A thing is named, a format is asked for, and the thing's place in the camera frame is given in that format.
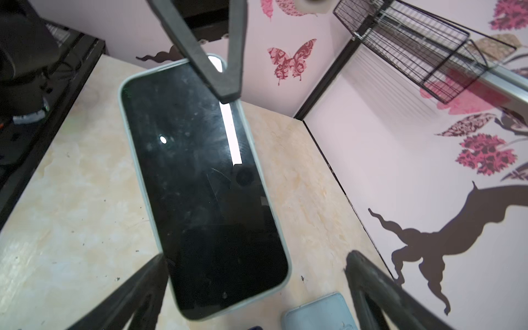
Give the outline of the black phone white case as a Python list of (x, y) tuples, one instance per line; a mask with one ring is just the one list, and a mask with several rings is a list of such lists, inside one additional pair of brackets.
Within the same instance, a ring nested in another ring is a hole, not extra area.
[(292, 263), (240, 101), (187, 60), (118, 92), (140, 189), (181, 315), (203, 321), (278, 292)]

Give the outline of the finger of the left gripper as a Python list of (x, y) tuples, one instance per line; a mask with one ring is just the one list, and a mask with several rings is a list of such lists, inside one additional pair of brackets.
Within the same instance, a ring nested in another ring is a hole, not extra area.
[(184, 18), (170, 1), (149, 1), (148, 5), (170, 40), (191, 62), (194, 71), (217, 99), (221, 103), (232, 103), (240, 99), (248, 23), (247, 1), (229, 2), (228, 64), (222, 72), (210, 62)]

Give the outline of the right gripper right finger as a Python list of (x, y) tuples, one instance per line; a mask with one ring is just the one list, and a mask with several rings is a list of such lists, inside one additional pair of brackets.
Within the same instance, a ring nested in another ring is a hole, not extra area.
[(449, 329), (357, 250), (346, 257), (345, 275), (361, 329)]

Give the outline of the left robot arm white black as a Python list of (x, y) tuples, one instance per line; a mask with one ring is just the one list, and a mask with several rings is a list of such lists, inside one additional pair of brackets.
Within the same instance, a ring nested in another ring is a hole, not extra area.
[[(241, 97), (248, 23), (247, 1), (229, 1), (217, 12), (186, 19), (174, 1), (148, 6), (180, 54), (191, 62), (207, 88), (223, 104)], [(228, 66), (218, 71), (208, 60), (192, 25), (228, 25)], [(61, 60), (61, 46), (29, 1), (1, 2), (1, 117), (17, 125), (41, 121), (49, 110), (39, 75)]]

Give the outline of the light blue phone case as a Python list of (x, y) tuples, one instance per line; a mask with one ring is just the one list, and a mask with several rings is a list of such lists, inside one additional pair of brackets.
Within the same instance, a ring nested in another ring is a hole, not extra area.
[(339, 292), (286, 311), (281, 317), (281, 328), (358, 330), (354, 317)]

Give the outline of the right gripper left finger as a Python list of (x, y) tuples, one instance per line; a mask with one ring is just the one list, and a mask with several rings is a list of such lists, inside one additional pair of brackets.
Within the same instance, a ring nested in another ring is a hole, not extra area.
[(70, 329), (155, 329), (168, 280), (158, 254)]

